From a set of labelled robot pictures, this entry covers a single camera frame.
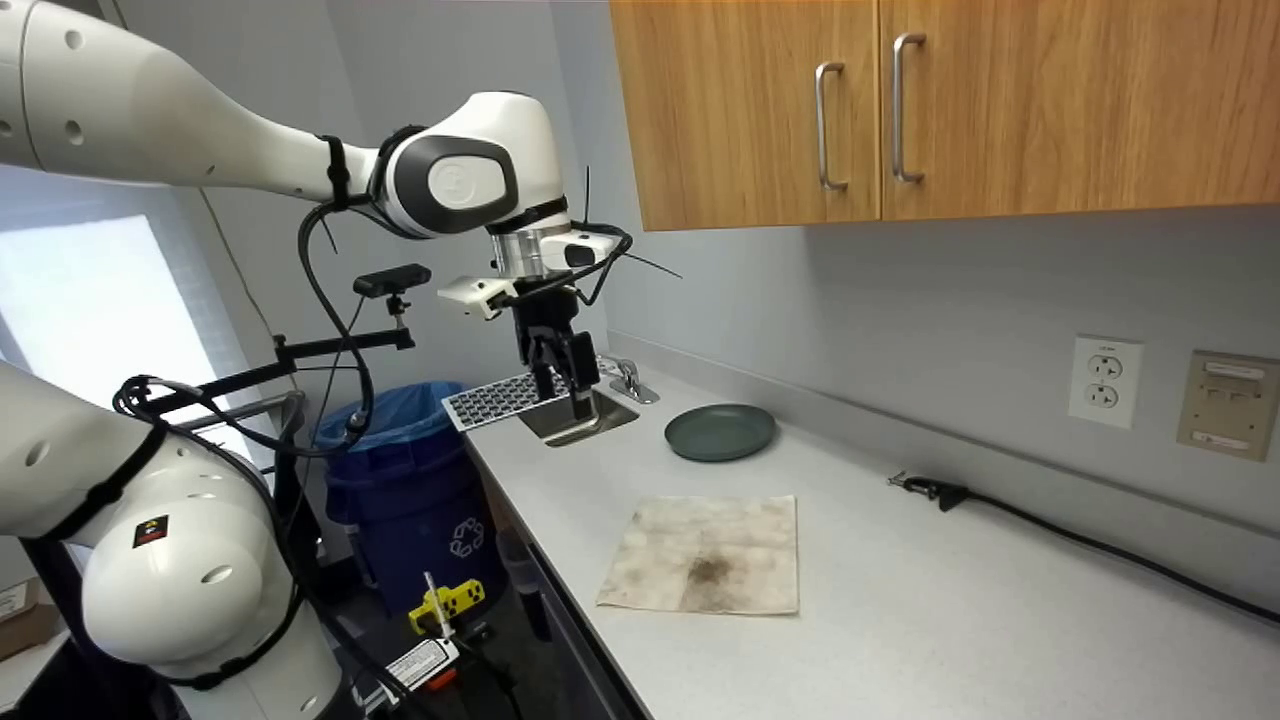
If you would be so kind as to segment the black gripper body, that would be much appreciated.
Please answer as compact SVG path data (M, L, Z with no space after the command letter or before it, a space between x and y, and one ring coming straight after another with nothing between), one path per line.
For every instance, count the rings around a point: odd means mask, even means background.
M574 365L577 292L564 284L522 280L518 345L524 365Z

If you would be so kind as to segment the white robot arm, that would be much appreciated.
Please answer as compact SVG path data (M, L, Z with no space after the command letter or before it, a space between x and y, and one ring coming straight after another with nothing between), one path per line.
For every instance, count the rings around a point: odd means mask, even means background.
M355 207L403 241L471 227L505 275L468 300L534 300L570 272L551 118L522 93L375 146L278 124L163 44L56 0L0 0L0 161ZM0 532L81 556L81 628L163 681L192 720L331 720L346 673L245 458L0 367Z

